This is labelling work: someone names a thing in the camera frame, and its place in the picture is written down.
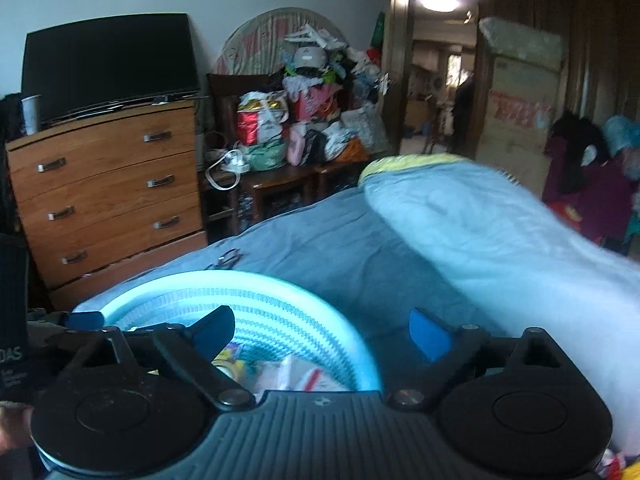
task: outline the hand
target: hand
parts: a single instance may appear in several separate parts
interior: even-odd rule
[[[29,447],[33,408],[16,402],[0,402],[0,455],[11,449]]]

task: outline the cable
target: cable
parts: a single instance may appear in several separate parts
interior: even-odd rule
[[[240,171],[230,171],[229,168],[231,168],[232,166],[238,166],[237,164],[232,163],[233,157],[235,156],[239,156],[240,159],[242,160],[242,152],[240,150],[229,150],[228,152],[226,152],[223,156],[221,156],[216,162],[214,162],[211,166],[209,166],[205,172],[204,172],[204,176],[207,177],[207,180],[209,181],[209,183],[217,190],[219,191],[230,191],[233,188],[235,188],[238,184],[240,184],[240,175],[241,172]],[[220,184],[218,184],[213,177],[211,176],[211,174],[209,173],[211,170],[213,170],[213,168],[215,168],[217,165],[219,165],[221,162],[226,162],[226,168],[223,171],[228,171],[229,173],[233,173],[236,176],[236,180],[233,182],[233,184],[229,187],[222,187],[220,186]]]

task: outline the metal handle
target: metal handle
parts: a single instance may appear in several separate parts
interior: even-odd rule
[[[69,216],[76,210],[72,205],[65,207],[62,211],[56,211],[55,213],[47,213],[47,218],[49,220],[60,220],[65,216]]]
[[[74,254],[73,256],[64,256],[62,258],[63,265],[76,264],[81,262],[86,258],[86,251],[80,251],[78,254]]]
[[[44,173],[49,170],[56,170],[66,164],[66,158],[61,156],[58,160],[52,160],[51,162],[43,162],[36,166],[38,173]]]
[[[142,137],[144,142],[154,142],[155,140],[171,139],[171,132],[160,132],[159,134],[148,134]]]
[[[165,186],[166,184],[171,184],[174,181],[174,176],[173,175],[167,175],[164,178],[159,178],[158,180],[156,179],[151,179],[151,180],[147,180],[146,181],[146,186],[147,187],[158,187],[158,186]]]
[[[169,218],[165,222],[156,222],[154,224],[154,229],[164,229],[165,227],[171,227],[172,225],[176,225],[180,221],[180,217],[178,215],[173,218]]]

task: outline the blue bed sheet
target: blue bed sheet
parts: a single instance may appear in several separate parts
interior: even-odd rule
[[[142,283],[205,269],[231,248],[243,254],[236,270],[299,285],[343,313],[369,345],[386,390],[417,385],[427,364],[408,333],[409,313],[416,306],[453,326],[473,323],[502,334],[369,208],[359,189],[186,254],[114,286],[77,310],[99,310]]]

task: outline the purple cloth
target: purple cloth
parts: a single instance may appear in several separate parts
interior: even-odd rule
[[[637,184],[625,178],[615,160],[604,166],[592,162],[582,168],[587,180],[586,188],[578,193],[561,194],[558,191],[564,166],[566,140],[551,137],[546,152],[553,158],[546,180],[542,201],[566,202],[582,217],[580,230],[590,240],[609,236],[624,240],[632,213],[632,197]]]

